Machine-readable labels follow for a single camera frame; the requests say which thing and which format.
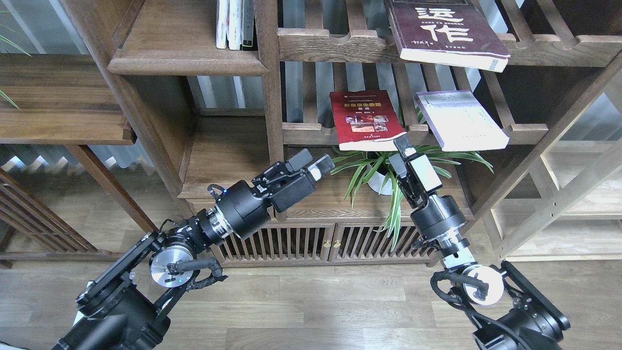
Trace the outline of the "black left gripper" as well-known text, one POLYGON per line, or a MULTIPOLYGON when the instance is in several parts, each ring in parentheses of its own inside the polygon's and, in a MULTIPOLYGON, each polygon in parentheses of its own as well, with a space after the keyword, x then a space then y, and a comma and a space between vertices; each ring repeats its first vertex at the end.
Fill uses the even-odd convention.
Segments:
POLYGON ((269 202, 277 212, 284 212, 313 193, 315 183, 335 168, 330 155, 323 155, 307 169, 311 161, 311 153, 303 148, 286 162, 276 162, 252 179, 253 194, 269 202))

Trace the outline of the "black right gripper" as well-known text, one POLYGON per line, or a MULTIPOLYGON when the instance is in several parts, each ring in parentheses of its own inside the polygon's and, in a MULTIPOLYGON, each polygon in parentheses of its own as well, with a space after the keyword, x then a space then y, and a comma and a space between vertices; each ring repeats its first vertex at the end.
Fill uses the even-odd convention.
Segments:
POLYGON ((394 145, 399 154, 391 155, 389 162, 411 207, 421 209, 426 206, 430 195, 442 188, 442 181, 429 158, 417 154, 406 135, 394 139, 394 145))

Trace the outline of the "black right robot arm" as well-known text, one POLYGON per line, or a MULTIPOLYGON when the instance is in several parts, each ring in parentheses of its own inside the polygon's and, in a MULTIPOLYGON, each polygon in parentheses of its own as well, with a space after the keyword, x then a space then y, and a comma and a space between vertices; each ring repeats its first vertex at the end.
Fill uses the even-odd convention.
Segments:
POLYGON ((510 262, 479 264, 460 235, 466 219, 453 197, 438 195, 442 183, 428 157, 404 136, 394 144, 390 162, 421 235, 413 247, 433 248, 443 264, 431 277, 435 294, 468 316, 481 350, 558 350, 566 316, 510 262))

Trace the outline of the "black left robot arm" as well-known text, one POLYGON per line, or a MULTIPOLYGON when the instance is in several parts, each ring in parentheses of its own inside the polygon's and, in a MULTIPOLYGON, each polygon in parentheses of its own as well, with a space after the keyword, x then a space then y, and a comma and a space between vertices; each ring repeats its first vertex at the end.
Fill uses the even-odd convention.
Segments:
POLYGON ((200 258, 227 237, 246 239, 313 193, 333 169, 329 155, 313 161, 302 149, 252 180, 208 190, 215 205, 167 232, 147 233, 76 298, 84 315, 61 337, 56 350, 151 350, 169 329, 169 312, 185 292, 224 281, 215 257, 200 258))

